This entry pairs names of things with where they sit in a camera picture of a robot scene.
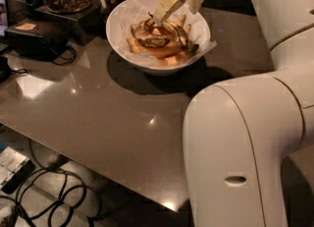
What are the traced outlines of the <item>brown overripe banana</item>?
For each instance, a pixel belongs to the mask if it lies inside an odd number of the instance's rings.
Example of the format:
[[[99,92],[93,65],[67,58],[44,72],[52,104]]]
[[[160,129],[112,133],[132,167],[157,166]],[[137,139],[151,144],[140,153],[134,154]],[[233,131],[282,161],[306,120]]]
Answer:
[[[170,39],[162,34],[153,34],[152,29],[154,25],[155,23],[152,18],[132,24],[131,34],[143,47],[161,48],[166,46],[170,42]]]

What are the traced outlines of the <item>black box with label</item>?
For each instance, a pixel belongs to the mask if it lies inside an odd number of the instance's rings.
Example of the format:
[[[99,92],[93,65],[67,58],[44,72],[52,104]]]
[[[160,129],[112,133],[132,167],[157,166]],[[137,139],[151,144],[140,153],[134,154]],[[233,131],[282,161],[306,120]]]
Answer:
[[[6,28],[5,36],[19,55],[52,62],[67,50],[70,32],[62,23],[25,19]]]

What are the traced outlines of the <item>dark metal stand box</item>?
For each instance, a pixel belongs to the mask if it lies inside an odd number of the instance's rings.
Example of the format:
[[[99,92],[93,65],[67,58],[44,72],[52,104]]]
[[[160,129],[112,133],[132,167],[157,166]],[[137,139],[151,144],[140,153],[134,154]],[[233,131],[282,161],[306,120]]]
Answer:
[[[35,13],[42,20],[64,23],[70,30],[70,41],[78,45],[86,45],[95,37],[102,36],[104,23],[100,10],[100,3],[95,1],[90,7],[77,13],[52,13],[45,6],[36,8]]]

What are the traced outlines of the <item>white power adapter box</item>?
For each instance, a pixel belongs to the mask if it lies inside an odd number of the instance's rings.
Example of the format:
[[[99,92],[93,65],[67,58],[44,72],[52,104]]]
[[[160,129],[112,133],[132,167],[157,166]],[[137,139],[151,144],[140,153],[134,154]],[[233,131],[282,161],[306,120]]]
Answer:
[[[3,193],[12,194],[34,169],[28,157],[5,144],[0,145],[0,190]]]

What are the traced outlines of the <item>dark spotted banana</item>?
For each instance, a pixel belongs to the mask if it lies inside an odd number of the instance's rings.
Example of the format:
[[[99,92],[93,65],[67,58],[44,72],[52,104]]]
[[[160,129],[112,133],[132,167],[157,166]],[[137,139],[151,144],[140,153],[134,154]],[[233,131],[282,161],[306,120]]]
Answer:
[[[161,48],[166,46],[170,39],[166,37],[169,34],[180,49],[185,49],[188,46],[188,35],[185,30],[176,24],[174,21],[166,20],[160,26],[157,26],[150,16],[145,22],[144,27],[149,32],[149,44],[151,48]],[[152,31],[157,28],[162,31],[161,34],[153,34]]]

